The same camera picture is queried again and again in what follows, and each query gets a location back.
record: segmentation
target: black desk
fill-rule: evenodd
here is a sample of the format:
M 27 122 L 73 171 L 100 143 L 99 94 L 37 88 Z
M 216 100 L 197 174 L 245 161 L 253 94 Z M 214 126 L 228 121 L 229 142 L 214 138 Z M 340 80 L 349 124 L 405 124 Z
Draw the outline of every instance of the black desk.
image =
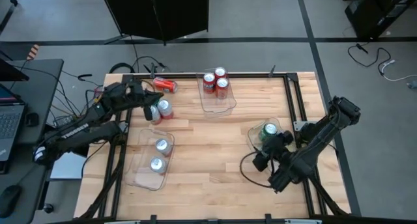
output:
M 21 66 L 24 61 L 11 61 L 9 63 Z M 59 78 L 63 64 L 64 61 L 59 59 L 35 60 L 26 63 L 25 67 L 45 71 Z M 57 88 L 57 80 L 47 74 L 32 70 L 22 70 L 22 72 L 28 75 L 30 80 L 26 82 L 16 82 L 12 92 L 19 94 L 28 104 L 28 113 L 36 112 L 39 114 L 40 122 L 37 127 L 22 128 L 18 139 L 21 144 L 15 145 L 13 148 L 8 174 L 0 175 L 0 192 L 6 187 L 17 183 L 33 166 L 36 168 L 21 181 L 20 185 L 23 189 L 16 209 L 8 218 L 0 219 L 1 224 L 32 222 L 33 215 L 38 208 L 39 198 L 45 185 L 46 168 L 32 162 L 32 146 L 43 134 L 48 111 L 51 107 L 55 89 Z M 2 84 L 6 87 L 12 85 L 12 83 Z

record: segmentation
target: white cable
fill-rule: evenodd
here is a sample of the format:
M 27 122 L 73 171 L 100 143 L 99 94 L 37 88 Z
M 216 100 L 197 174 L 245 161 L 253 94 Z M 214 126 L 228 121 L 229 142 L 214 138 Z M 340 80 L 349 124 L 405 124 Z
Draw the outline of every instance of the white cable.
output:
M 401 78 L 398 78 L 398 79 L 389 79 L 389 78 L 387 78 L 387 77 L 385 76 L 384 69 L 385 69 L 387 66 L 389 66 L 390 64 L 394 64 L 394 63 L 395 63 L 395 60 L 391 60 L 390 62 L 384 63 L 384 66 L 383 66 L 383 67 L 382 67 L 382 69 L 381 69 L 382 76 L 383 76 L 385 79 L 387 79 L 388 81 L 401 81 L 401 80 L 407 79 L 407 78 L 409 78 L 409 77 L 417 77 L 417 74 L 413 74 L 413 75 L 408 75 L 408 76 L 406 76 L 406 77 L 401 77 Z

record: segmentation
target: wood grain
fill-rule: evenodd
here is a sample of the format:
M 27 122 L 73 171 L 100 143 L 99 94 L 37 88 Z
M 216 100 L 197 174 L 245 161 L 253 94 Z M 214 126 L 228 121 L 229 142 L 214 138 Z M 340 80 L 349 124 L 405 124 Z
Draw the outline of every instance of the wood grain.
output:
M 308 119 L 319 120 L 324 116 L 324 107 L 315 74 L 300 72 L 298 76 Z M 105 84 L 120 81 L 121 77 L 109 74 Z M 195 79 L 176 81 L 178 92 L 165 96 L 173 104 L 174 119 L 153 126 L 144 120 L 141 109 L 134 109 L 124 165 L 124 172 L 127 172 L 141 129 L 172 133 L 175 153 L 165 185 L 158 191 L 149 191 L 122 182 L 117 218 L 149 219 L 151 214 L 158 215 L 158 219 L 259 219 L 265 214 L 272 214 L 273 218 L 307 217 L 301 184 L 290 184 L 283 193 L 275 194 L 271 189 L 249 183 L 238 170 L 239 161 L 250 152 L 246 136 L 251 127 L 275 117 L 282 128 L 291 130 L 282 79 L 232 79 L 237 106 L 231 115 L 218 119 L 204 117 Z M 291 90 L 298 109 L 294 88 Z M 96 149 L 96 146 L 91 147 L 89 154 Z M 101 190 L 108 152 L 109 148 L 104 147 L 85 166 L 74 216 L 84 213 Z M 342 209 L 350 211 L 339 163 L 331 147 L 320 155 L 318 167 L 323 186 Z M 250 178 L 266 184 L 268 174 L 258 173 L 250 158 L 243 168 Z M 112 193 L 109 193 L 107 215 Z M 316 212 L 319 212 L 314 189 L 312 194 Z

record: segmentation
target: laptop keyboard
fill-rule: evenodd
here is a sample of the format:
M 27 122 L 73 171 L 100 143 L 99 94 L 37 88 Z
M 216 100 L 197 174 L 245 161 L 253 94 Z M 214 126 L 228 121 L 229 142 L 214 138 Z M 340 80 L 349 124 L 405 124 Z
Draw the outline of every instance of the laptop keyboard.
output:
M 20 113 L 0 113 L 0 139 L 14 137 L 18 128 Z

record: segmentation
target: laptop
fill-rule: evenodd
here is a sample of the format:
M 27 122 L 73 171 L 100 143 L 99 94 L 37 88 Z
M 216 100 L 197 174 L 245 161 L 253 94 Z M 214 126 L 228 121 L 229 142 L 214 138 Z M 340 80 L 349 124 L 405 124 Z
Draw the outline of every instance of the laptop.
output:
M 9 159 L 25 109 L 25 102 L 0 84 L 0 161 Z

